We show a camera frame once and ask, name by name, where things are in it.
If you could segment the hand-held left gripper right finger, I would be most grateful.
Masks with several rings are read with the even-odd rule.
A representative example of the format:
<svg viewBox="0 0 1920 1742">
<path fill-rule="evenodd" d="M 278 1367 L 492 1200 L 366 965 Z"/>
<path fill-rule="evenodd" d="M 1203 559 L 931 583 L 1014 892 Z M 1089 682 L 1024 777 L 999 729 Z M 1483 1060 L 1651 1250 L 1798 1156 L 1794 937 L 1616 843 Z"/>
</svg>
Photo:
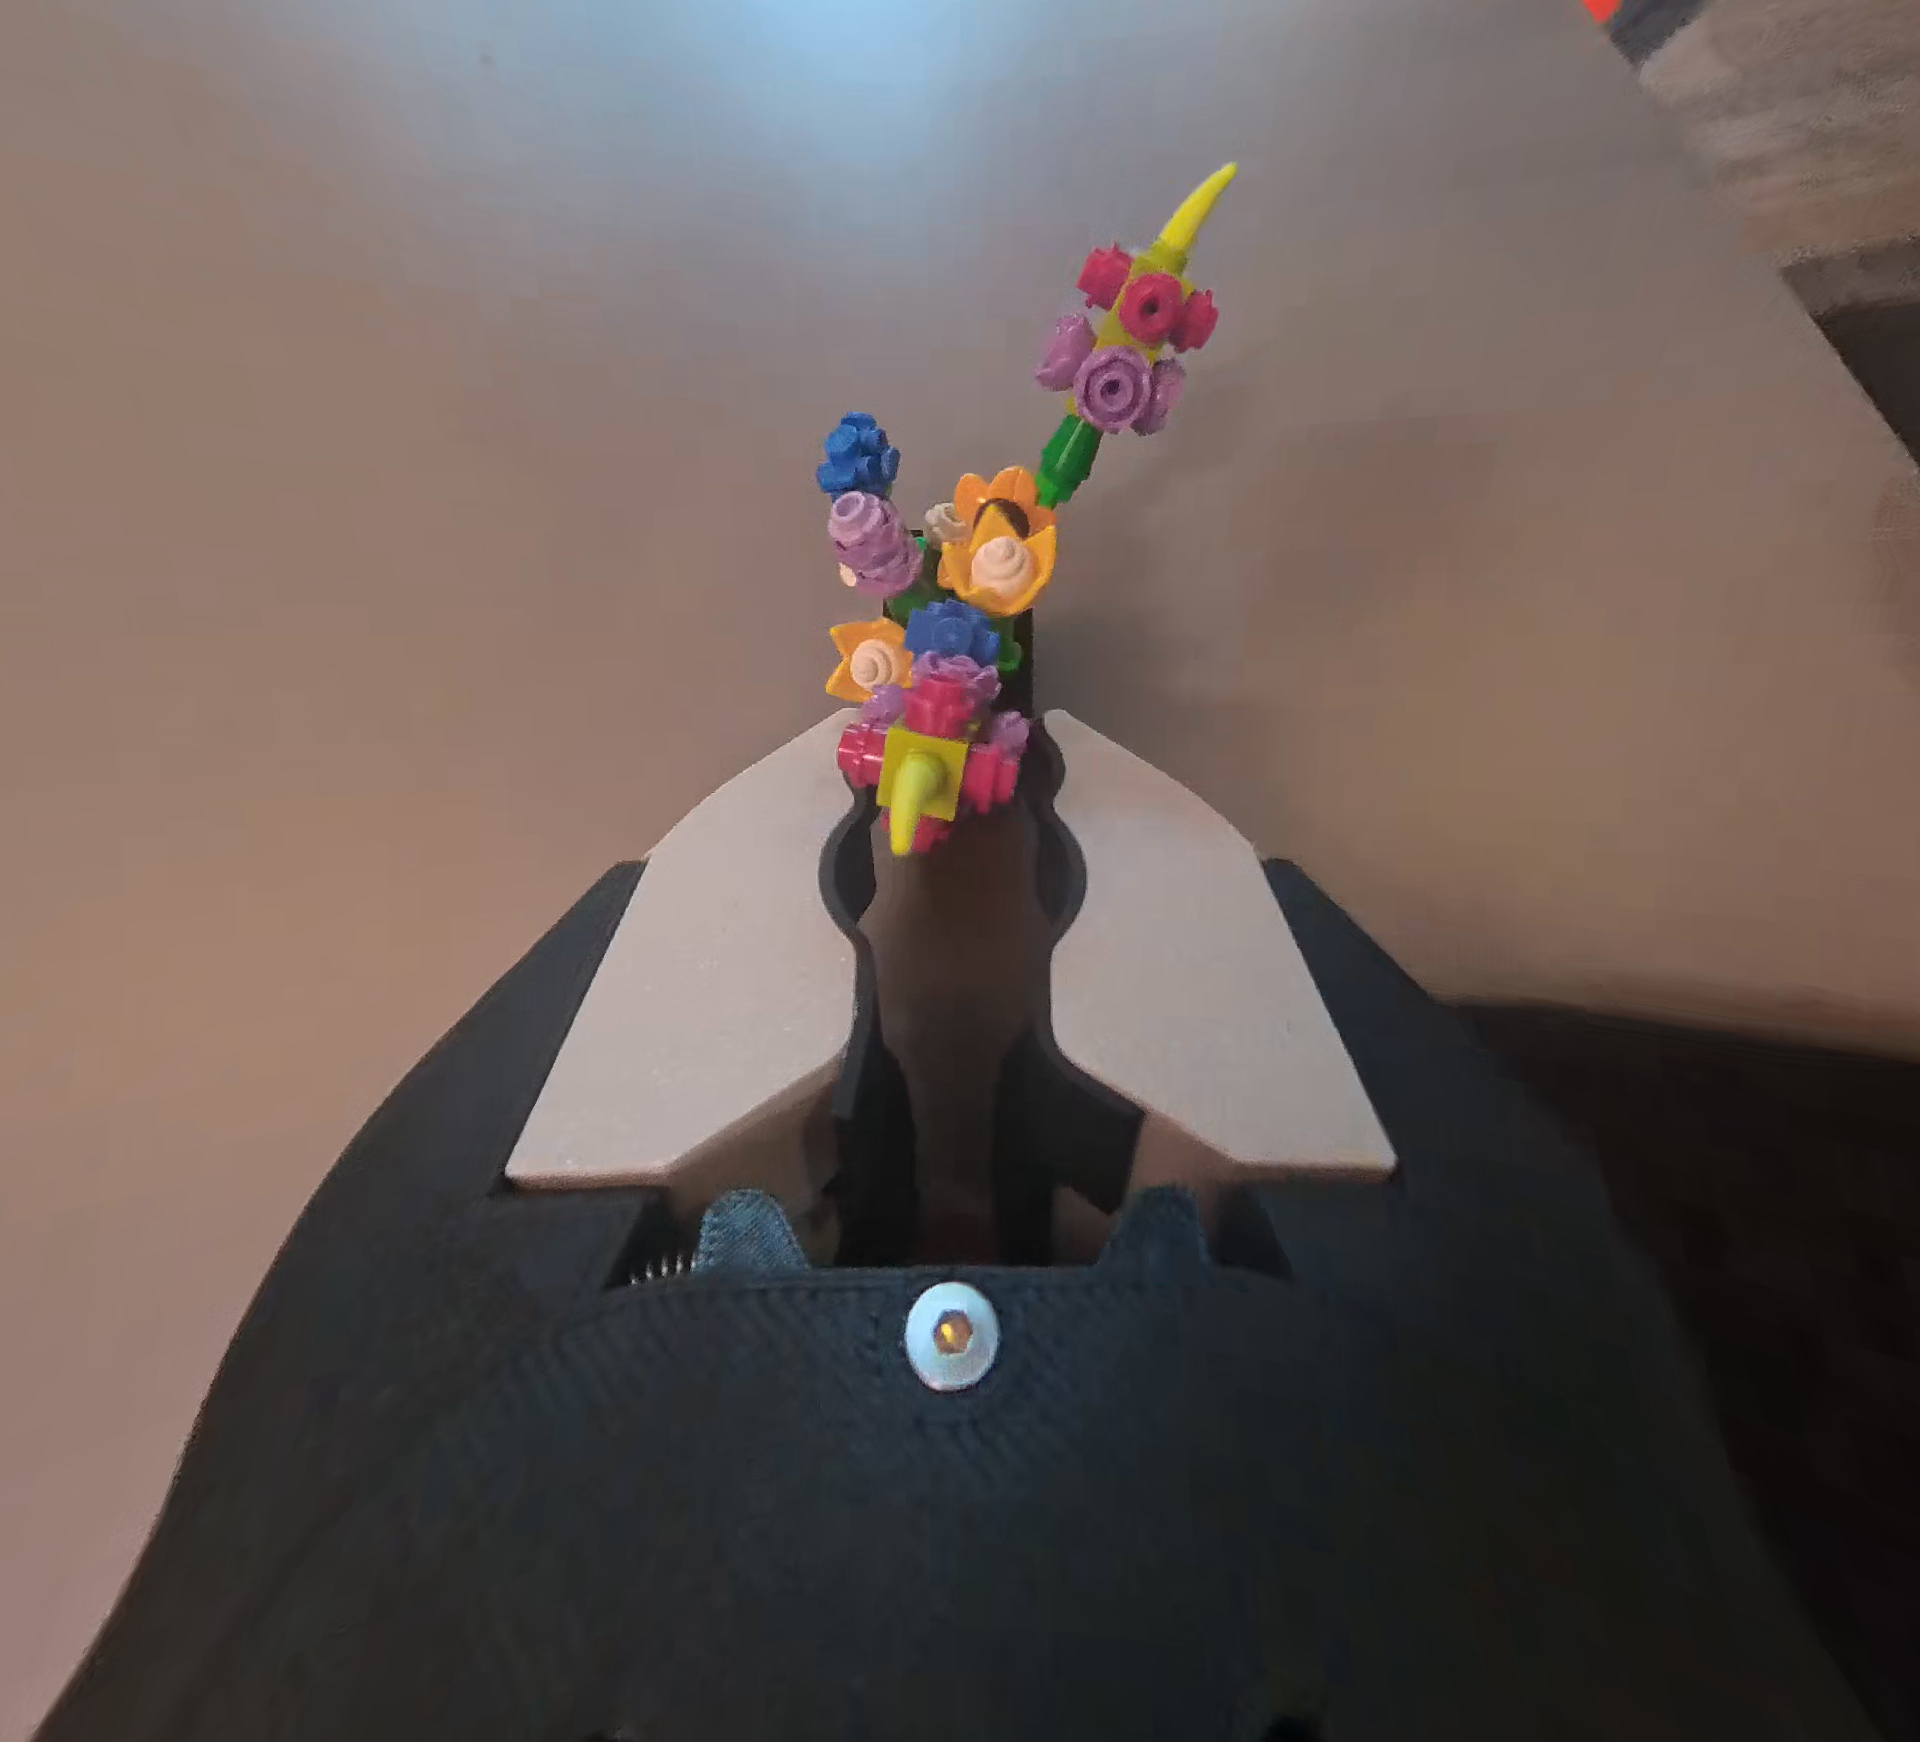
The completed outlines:
<svg viewBox="0 0 1920 1742">
<path fill-rule="evenodd" d="M 1266 1184 L 1397 1167 L 1264 856 L 1063 709 L 1027 747 L 1045 954 L 995 1078 L 995 1248 L 1051 1265 L 1175 1185 L 1217 1237 Z"/>
</svg>

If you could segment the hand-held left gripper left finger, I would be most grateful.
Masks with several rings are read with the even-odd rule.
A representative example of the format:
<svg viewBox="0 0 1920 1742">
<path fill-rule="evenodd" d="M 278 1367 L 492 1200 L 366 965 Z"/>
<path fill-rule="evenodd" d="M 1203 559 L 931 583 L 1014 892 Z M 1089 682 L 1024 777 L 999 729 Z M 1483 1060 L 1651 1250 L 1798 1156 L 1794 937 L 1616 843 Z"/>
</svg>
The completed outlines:
<svg viewBox="0 0 1920 1742">
<path fill-rule="evenodd" d="M 834 709 L 700 799 L 651 846 L 507 1156 L 520 1190 L 653 1188 L 693 1226 L 730 1190 L 773 1195 L 815 1256 L 896 1261 L 919 1212 L 905 1079 L 877 1027 L 859 916 L 832 905 L 864 811 Z"/>
</svg>

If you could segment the pink purple lego flower spike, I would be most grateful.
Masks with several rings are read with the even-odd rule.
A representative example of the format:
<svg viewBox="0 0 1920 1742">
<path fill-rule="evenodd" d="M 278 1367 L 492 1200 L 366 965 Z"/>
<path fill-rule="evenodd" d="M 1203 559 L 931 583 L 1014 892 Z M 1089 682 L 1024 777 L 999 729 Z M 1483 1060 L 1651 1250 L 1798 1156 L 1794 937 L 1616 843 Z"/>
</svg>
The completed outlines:
<svg viewBox="0 0 1920 1742">
<path fill-rule="evenodd" d="M 1081 304 L 1047 331 L 1034 384 L 1060 402 L 1040 447 L 1036 504 L 1059 510 L 1089 480 L 1101 444 L 1162 434 L 1187 389 L 1187 357 L 1213 336 L 1219 307 L 1187 267 L 1234 163 L 1197 182 L 1150 243 L 1089 250 L 1076 277 Z"/>
<path fill-rule="evenodd" d="M 924 854 L 952 828 L 1011 804 L 1031 734 L 1019 709 L 999 709 L 995 669 L 926 654 L 909 689 L 882 689 L 857 706 L 837 765 L 874 796 L 890 854 Z"/>
</svg>

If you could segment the black lego vase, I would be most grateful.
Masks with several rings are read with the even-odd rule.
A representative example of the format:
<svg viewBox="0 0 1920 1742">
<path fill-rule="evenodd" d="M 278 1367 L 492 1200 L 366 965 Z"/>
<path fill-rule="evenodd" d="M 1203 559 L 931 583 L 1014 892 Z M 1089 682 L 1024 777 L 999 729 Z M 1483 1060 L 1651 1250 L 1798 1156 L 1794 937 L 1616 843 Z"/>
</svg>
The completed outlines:
<svg viewBox="0 0 1920 1742">
<path fill-rule="evenodd" d="M 902 595 L 882 602 L 882 616 L 898 620 L 898 623 L 905 623 L 913 610 L 924 602 L 955 599 L 951 590 L 938 583 L 941 550 L 926 547 L 922 524 L 924 522 L 911 530 L 922 545 L 922 574 L 919 582 Z M 1000 661 L 995 669 L 999 679 L 995 706 L 1031 712 L 1036 694 L 1032 614 L 1024 610 L 1014 618 L 999 618 L 996 626 L 1000 634 Z"/>
</svg>

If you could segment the blue lego flower stem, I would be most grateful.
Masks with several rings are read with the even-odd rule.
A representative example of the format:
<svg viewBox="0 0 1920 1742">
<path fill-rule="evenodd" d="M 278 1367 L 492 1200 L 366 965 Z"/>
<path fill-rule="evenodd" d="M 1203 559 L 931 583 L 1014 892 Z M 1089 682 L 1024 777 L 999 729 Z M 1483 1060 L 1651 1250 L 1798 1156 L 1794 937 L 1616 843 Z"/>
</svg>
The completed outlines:
<svg viewBox="0 0 1920 1742">
<path fill-rule="evenodd" d="M 848 494 L 888 500 L 898 478 L 900 454 L 877 418 L 864 411 L 844 414 L 827 434 L 819 486 L 831 500 Z"/>
<path fill-rule="evenodd" d="M 964 599 L 924 602 L 905 621 L 905 648 L 913 659 L 926 654 L 966 659 L 981 669 L 996 669 L 1000 634 L 995 616 Z"/>
</svg>

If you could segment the orange flower with stem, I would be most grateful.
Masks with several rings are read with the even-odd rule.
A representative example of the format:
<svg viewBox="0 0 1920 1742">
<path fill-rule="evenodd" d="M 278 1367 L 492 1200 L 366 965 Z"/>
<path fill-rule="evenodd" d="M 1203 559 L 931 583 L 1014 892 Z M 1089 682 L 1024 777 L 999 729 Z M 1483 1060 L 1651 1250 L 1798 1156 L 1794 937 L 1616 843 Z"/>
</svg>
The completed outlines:
<svg viewBox="0 0 1920 1742">
<path fill-rule="evenodd" d="M 1004 507 L 987 507 L 969 538 L 943 543 L 938 583 L 991 618 L 1014 618 L 1052 578 L 1056 538 L 1056 527 L 1021 533 Z"/>
</svg>

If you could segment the yellow lego tulip stem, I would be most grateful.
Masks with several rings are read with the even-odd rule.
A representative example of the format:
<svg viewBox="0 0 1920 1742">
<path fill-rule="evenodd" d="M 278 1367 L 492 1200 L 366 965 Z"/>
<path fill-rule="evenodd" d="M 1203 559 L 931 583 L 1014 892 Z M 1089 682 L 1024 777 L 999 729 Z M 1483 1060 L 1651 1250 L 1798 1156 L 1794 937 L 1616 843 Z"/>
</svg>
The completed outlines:
<svg viewBox="0 0 1920 1742">
<path fill-rule="evenodd" d="M 882 689 L 909 689 L 915 681 L 915 653 L 906 630 L 888 616 L 848 620 L 829 627 L 837 662 L 827 694 L 844 704 L 864 704 Z"/>
</svg>

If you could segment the black padded cushion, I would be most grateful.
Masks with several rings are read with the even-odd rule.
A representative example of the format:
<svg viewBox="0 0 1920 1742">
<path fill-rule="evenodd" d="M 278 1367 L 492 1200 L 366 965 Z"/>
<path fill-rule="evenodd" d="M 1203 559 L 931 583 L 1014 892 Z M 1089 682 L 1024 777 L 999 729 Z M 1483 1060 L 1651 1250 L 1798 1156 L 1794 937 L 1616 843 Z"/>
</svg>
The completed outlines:
<svg viewBox="0 0 1920 1742">
<path fill-rule="evenodd" d="M 1596 1156 L 1817 1634 L 1881 1732 L 1916 1738 L 1916 1060 L 1581 1009 L 1457 1014 Z"/>
</svg>

